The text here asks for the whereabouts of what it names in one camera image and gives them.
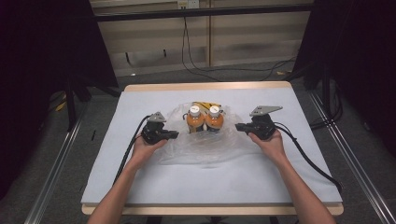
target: black curtain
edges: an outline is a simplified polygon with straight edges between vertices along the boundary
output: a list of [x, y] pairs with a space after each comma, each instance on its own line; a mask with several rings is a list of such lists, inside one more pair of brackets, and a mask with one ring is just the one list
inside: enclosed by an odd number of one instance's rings
[[88, 0], [0, 2], [0, 198], [35, 148], [50, 96], [118, 83]]
[[311, 13], [293, 73], [314, 89], [327, 66], [344, 96], [396, 156], [396, 1], [337, 2]]

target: white table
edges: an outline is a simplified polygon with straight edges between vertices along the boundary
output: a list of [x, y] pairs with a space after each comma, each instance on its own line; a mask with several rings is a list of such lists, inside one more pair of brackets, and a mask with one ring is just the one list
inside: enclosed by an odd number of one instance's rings
[[[271, 113], [272, 120], [288, 126], [312, 162], [325, 173], [330, 173], [289, 82], [131, 85], [121, 95], [92, 167], [81, 199], [84, 214], [91, 214], [111, 188], [124, 152], [140, 120], [157, 111], [161, 111], [166, 118], [180, 104], [193, 101], [227, 105], [243, 122], [251, 122], [249, 113], [257, 105], [283, 106], [283, 109]], [[283, 136], [286, 153], [296, 171], [333, 215], [341, 215], [344, 207], [336, 187], [313, 170], [292, 141], [285, 134]], [[256, 153], [251, 149], [245, 155], [239, 154], [238, 157], [227, 160], [201, 164], [163, 164], [161, 157], [159, 149], [138, 172], [123, 214], [296, 214], [277, 169], [258, 147]]]

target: orange container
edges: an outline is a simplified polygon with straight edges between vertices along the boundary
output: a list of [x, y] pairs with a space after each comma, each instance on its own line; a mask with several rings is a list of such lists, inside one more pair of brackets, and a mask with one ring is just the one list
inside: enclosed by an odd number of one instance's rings
[[205, 118], [207, 130], [210, 132], [217, 132], [221, 129], [224, 117], [220, 113], [220, 109], [218, 106], [210, 106], [209, 114]]
[[187, 115], [187, 125], [190, 133], [198, 133], [204, 130], [205, 115], [201, 113], [199, 106], [193, 105]]

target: black cable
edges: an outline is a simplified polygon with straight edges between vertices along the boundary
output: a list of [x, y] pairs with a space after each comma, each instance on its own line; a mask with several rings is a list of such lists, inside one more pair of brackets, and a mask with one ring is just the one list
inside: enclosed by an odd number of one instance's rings
[[335, 123], [337, 120], [339, 120], [342, 117], [342, 115], [344, 113], [344, 109], [343, 109], [341, 96], [340, 96], [338, 87], [335, 90], [333, 100], [334, 100], [334, 107], [336, 108], [335, 113], [330, 115], [330, 117], [328, 119], [325, 119], [321, 122], [314, 121], [314, 122], [310, 123], [309, 126], [311, 127], [312, 130], [319, 129], [319, 128], [325, 127], [329, 124]]
[[208, 78], [213, 79], [213, 80], [215, 80], [217, 82], [222, 82], [221, 80], [219, 80], [219, 79], [217, 79], [215, 77], [210, 77], [210, 76], [207, 76], [207, 75], [204, 75], [204, 74], [200, 74], [200, 73], [194, 73], [186, 66], [186, 64], [184, 63], [184, 39], [185, 39], [186, 33], [187, 33], [187, 40], [188, 40], [188, 46], [189, 46], [189, 54], [190, 54], [190, 59], [191, 59], [189, 31], [187, 30], [186, 18], [184, 18], [183, 45], [181, 47], [181, 62], [183, 63], [183, 66], [186, 68], [187, 71], [189, 71], [193, 75], [201, 76], [201, 77], [208, 77]]
[[[209, 77], [209, 76], [206, 76], [206, 75], [203, 75], [203, 74], [199, 74], [199, 73], [194, 73], [194, 72], [192, 72], [189, 68], [187, 68], [186, 64], [184, 64], [184, 39], [185, 39], [185, 36], [187, 36], [187, 44], [188, 44], [189, 57], [190, 57], [191, 64], [192, 64], [192, 66], [193, 66], [195, 69], [197, 69], [197, 70], [199, 70], [199, 71], [202, 71], [202, 72], [215, 72], [215, 71], [250, 71], [250, 72], [266, 72], [266, 71], [271, 71], [270, 74], [267, 75], [267, 77], [265, 77], [265, 78], [263, 78], [263, 79], [260, 80], [260, 81], [264, 81], [265, 79], [267, 79], [268, 77], [270, 77], [270, 76], [272, 75], [274, 69], [279, 68], [279, 67], [285, 65], [286, 63], [295, 62], [294, 59], [296, 58], [296, 57], [292, 57], [292, 58], [290, 58], [290, 59], [288, 59], [288, 60], [286, 60], [286, 61], [282, 61], [282, 62], [276, 63], [273, 67], [271, 67], [271, 68], [266, 68], [266, 69], [251, 69], [251, 68], [214, 68], [214, 69], [202, 69], [202, 68], [199, 68], [199, 67], [197, 67], [197, 66], [195, 65], [195, 63], [194, 63], [194, 61], [192, 60], [192, 57], [191, 57], [191, 45], [190, 45], [189, 29], [188, 29], [188, 27], [187, 27], [186, 18], [184, 18], [184, 33], [183, 33], [183, 47], [182, 47], [182, 50], [181, 50], [181, 57], [182, 57], [182, 60], [181, 60], [181, 61], [182, 61], [183, 65], [184, 65], [184, 67], [185, 67], [190, 73], [192, 73], [192, 74], [194, 74], [194, 75], [198, 75], [198, 76], [203, 76], [203, 77]], [[216, 79], [216, 78], [213, 78], [213, 77], [209, 77], [209, 78], [214, 79], [214, 80], [216, 80], [216, 81], [220, 81], [220, 80], [218, 80], [218, 79]]]
[[117, 171], [116, 178], [114, 178], [113, 185], [116, 183], [117, 179], [120, 177], [120, 174], [121, 174], [121, 172], [122, 172], [122, 170], [123, 170], [123, 167], [124, 167], [124, 165], [125, 165], [126, 159], [128, 158], [128, 155], [129, 155], [129, 153], [131, 152], [131, 148], [132, 148], [132, 146], [134, 145], [134, 141], [136, 141], [136, 136], [137, 136], [137, 134], [139, 133], [140, 127], [142, 126], [143, 122], [144, 122], [146, 119], [148, 119], [149, 117], [150, 117], [150, 115], [145, 116], [145, 117], [142, 119], [142, 121], [140, 121], [139, 126], [137, 126], [136, 132], [134, 132], [134, 136], [132, 137], [131, 142], [129, 143], [129, 146], [128, 146], [128, 148], [127, 148], [126, 151], [125, 151], [125, 155], [124, 155], [124, 157], [122, 158], [122, 162], [121, 162], [121, 164], [120, 164], [119, 170]]
[[284, 127], [289, 133], [291, 133], [291, 131], [289, 130], [288, 127], [286, 127], [286, 125], [284, 125], [283, 123], [279, 123], [279, 122], [274, 122], [274, 124], [278, 124], [281, 125], [282, 127]]
[[297, 138], [295, 138], [290, 132], [288, 132], [286, 129], [279, 127], [276, 125], [276, 128], [281, 130], [282, 132], [284, 132], [285, 134], [287, 134], [290, 139], [293, 141], [294, 145], [297, 147], [297, 149], [300, 151], [301, 155], [303, 156], [303, 158], [306, 160], [306, 162], [308, 162], [308, 164], [314, 168], [314, 170], [316, 170], [320, 175], [324, 176], [326, 179], [330, 180], [332, 183], [334, 183], [334, 185], [337, 187], [338, 192], [342, 192], [343, 187], [341, 186], [341, 184], [335, 180], [334, 178], [332, 178], [331, 176], [327, 175], [326, 173], [324, 173], [322, 170], [320, 170], [320, 168], [318, 168], [309, 158], [308, 156], [306, 156], [305, 152], [303, 151], [303, 149], [301, 148], [300, 144], [297, 142]]

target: metal bracket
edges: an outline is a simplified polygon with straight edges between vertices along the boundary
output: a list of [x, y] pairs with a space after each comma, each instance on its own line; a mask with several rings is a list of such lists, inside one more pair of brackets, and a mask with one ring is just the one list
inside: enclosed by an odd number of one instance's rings
[[166, 122], [165, 117], [163, 116], [163, 114], [161, 114], [160, 111], [158, 111], [155, 114], [152, 114], [149, 118], [148, 121], [150, 122]]
[[251, 117], [262, 116], [282, 109], [282, 106], [258, 105], [251, 113]]

